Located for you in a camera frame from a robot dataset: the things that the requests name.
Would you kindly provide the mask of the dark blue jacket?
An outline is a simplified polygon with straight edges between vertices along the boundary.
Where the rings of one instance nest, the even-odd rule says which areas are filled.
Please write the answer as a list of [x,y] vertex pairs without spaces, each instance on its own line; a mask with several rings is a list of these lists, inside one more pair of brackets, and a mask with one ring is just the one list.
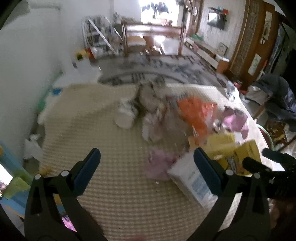
[[265,105],[269,118],[295,122],[295,95],[288,82],[277,74],[262,75],[248,87],[245,98]]

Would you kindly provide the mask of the pink crumpled wrapper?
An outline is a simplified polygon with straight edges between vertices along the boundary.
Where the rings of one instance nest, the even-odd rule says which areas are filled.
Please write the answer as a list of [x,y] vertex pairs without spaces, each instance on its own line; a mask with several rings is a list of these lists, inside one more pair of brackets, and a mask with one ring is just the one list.
[[152,149],[144,166],[147,178],[155,181],[168,181],[168,170],[175,164],[179,157],[160,149]]

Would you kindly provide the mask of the grey paper ball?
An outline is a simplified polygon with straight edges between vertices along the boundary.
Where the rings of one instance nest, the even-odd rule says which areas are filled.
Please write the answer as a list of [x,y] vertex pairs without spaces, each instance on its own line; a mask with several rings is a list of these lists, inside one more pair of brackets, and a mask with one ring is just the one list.
[[159,75],[154,79],[141,81],[135,94],[135,102],[141,110],[155,113],[165,96],[166,82]]

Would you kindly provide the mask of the yellow carton box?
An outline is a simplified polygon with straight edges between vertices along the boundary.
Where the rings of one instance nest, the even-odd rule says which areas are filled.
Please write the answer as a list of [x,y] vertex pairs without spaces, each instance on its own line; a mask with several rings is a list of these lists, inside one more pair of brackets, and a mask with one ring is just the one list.
[[188,137],[190,150],[200,147],[206,155],[217,161],[223,169],[231,169],[235,174],[248,176],[250,174],[243,167],[245,158],[252,158],[261,162],[259,149],[254,140],[243,141],[241,133],[212,134],[204,142],[198,137]]

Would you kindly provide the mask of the grey patterned rug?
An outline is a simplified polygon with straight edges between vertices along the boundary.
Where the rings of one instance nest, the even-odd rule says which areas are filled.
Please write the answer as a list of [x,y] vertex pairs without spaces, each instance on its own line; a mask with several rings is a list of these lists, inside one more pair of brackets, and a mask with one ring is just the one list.
[[166,83],[197,84],[225,88],[228,78],[215,72],[196,56],[131,54],[97,62],[102,71],[99,82],[108,85],[137,84],[161,78]]

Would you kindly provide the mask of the beige checkered table cloth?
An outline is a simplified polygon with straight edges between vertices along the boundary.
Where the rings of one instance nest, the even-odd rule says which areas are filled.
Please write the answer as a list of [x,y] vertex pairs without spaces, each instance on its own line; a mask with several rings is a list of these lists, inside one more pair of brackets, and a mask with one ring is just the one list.
[[145,176],[144,162],[152,148],[175,154],[185,144],[174,133],[155,144],[145,141],[140,120],[129,130],[114,123],[119,100],[134,97],[136,91],[134,84],[76,84],[64,89],[46,117],[40,168],[58,175],[97,148],[101,162],[78,200],[106,238],[187,240],[214,202],[203,208],[174,182]]

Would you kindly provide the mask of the white metal shelf rack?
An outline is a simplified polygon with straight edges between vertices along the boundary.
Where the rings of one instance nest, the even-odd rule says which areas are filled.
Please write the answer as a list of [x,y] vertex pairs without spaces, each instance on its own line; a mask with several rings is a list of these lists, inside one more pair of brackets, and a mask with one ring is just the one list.
[[95,58],[118,56],[122,51],[123,39],[105,16],[87,16],[81,27],[85,48],[90,49]]

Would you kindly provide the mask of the white paper cup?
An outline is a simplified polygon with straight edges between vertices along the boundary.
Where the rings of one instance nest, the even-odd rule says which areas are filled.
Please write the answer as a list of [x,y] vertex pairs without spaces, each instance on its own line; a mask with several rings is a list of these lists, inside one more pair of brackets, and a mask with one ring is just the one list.
[[116,125],[120,128],[128,130],[132,128],[137,116],[138,109],[135,102],[132,99],[121,98],[118,110],[114,117]]

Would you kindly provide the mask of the white low tv cabinet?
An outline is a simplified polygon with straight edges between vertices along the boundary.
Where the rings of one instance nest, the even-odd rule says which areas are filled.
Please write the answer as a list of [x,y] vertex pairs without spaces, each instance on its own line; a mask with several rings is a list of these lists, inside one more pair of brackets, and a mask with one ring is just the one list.
[[217,73],[225,74],[229,69],[230,60],[218,54],[218,51],[203,41],[186,37],[185,46],[204,59]]

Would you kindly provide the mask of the wall mounted television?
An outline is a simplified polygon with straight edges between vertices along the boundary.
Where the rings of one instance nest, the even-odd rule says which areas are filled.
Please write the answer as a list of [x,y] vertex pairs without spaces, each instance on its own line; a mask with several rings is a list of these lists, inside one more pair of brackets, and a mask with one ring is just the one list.
[[227,9],[209,8],[207,25],[224,30],[228,14],[229,11]]

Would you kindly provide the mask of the purple torn packaging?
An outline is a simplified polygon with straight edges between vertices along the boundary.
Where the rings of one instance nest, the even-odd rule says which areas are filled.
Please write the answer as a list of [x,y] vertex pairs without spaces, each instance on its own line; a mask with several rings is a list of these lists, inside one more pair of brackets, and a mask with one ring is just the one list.
[[240,132],[243,139],[248,136],[248,116],[241,110],[225,106],[222,112],[222,126],[226,127],[231,132]]

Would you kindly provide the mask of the white blue carton box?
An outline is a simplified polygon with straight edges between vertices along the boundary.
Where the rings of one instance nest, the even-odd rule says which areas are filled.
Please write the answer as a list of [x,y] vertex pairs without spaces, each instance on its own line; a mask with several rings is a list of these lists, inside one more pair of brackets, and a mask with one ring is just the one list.
[[197,168],[193,154],[193,152],[185,153],[167,173],[191,202],[199,203],[203,208],[209,208],[217,198],[211,193]]

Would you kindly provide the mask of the orange plastic bag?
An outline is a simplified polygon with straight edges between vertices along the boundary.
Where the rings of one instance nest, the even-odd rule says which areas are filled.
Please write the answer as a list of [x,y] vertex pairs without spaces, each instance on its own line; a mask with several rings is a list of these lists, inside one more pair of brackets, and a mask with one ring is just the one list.
[[198,97],[189,96],[177,101],[177,105],[180,116],[199,138],[206,138],[212,132],[218,108],[216,102],[203,102]]

